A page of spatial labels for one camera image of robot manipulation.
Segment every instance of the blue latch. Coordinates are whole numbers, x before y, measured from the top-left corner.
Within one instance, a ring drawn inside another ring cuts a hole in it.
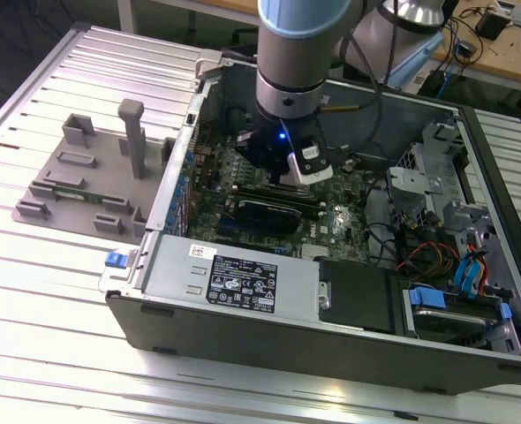
[[[116,252],[109,252],[105,258],[105,266],[110,268],[127,268],[127,257],[126,254],[118,254]]]
[[[509,320],[511,318],[510,305],[502,302],[500,304],[500,315],[502,316],[503,321]]]
[[[410,303],[421,307],[437,307],[445,309],[445,297],[441,290],[418,287],[410,290]]]

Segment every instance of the blue cable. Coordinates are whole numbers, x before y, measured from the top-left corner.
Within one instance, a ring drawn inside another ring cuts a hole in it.
[[[450,28],[450,31],[451,31],[451,33],[453,33],[453,35],[455,35],[455,53],[453,55],[453,58],[451,59],[451,63],[449,65],[449,68],[447,69],[447,71],[445,71],[445,73],[447,73],[447,78],[445,78],[445,82],[443,82],[443,85],[439,89],[439,93],[437,93],[437,96],[435,97],[436,99],[441,97],[441,94],[442,94],[443,90],[447,86],[447,83],[449,82],[449,79],[452,76],[451,71],[453,70],[453,65],[455,64],[455,62],[457,60],[457,52],[458,52],[458,48],[459,48],[458,37],[457,37],[457,33],[455,33],[455,31],[453,31],[453,28]]]

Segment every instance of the silver cylinder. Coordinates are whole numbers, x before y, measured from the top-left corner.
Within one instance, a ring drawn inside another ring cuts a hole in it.
[[[262,108],[285,119],[305,117],[313,113],[321,102],[323,80],[315,88],[298,93],[283,91],[271,86],[257,71],[257,102]]]
[[[438,28],[443,25],[444,0],[398,0],[398,17],[423,27]],[[394,14],[394,0],[386,0],[383,6]]]

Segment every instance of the gray plastic post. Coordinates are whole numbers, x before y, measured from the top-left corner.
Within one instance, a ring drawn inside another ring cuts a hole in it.
[[[88,148],[84,134],[95,135],[92,119],[72,113],[63,124],[63,133],[66,142],[71,146]]]
[[[133,177],[138,179],[145,177],[146,140],[140,128],[140,117],[144,110],[143,103],[131,99],[124,99],[117,110],[117,114],[125,122]]]
[[[147,220],[143,218],[140,213],[140,207],[135,208],[131,217],[131,227],[135,237],[143,237],[145,235],[145,228],[147,227]]]

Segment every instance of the black plastic panel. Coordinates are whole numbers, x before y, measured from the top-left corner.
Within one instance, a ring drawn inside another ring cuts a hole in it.
[[[449,395],[521,383],[521,360],[511,356],[497,360],[481,352],[430,349],[172,305],[141,309],[142,301],[116,292],[106,300],[129,344],[139,349]],[[158,314],[157,308],[167,312]]]

